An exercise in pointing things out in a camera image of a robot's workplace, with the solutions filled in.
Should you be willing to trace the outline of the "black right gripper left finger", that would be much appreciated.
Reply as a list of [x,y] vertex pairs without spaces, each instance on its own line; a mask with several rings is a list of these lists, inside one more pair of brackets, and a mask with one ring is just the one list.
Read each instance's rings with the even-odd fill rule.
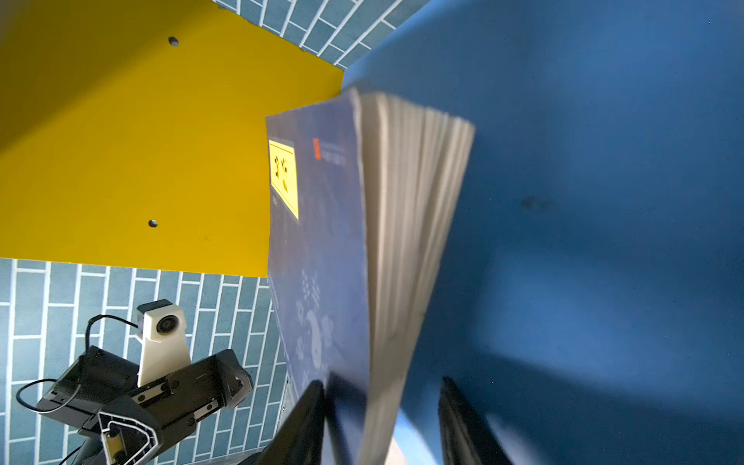
[[321,381],[311,382],[256,464],[321,464],[326,399]]

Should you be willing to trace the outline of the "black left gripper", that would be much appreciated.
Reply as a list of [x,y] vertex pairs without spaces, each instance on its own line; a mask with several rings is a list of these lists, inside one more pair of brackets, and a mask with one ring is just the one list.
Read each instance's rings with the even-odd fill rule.
[[107,464],[148,464],[222,408],[236,408],[253,379],[228,349],[143,387],[138,367],[95,346],[37,402],[46,416],[102,441]]

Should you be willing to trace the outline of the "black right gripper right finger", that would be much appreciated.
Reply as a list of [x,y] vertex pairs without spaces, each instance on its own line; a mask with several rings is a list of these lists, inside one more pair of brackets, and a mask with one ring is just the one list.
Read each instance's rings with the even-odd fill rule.
[[445,464],[513,464],[484,419],[450,377],[442,379],[438,417]]

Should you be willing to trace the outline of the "blue book yellow label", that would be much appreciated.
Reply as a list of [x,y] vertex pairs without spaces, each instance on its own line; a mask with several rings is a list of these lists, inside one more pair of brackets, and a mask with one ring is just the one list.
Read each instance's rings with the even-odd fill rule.
[[323,463],[381,464],[476,127],[356,89],[265,126],[267,277],[294,390],[324,387]]

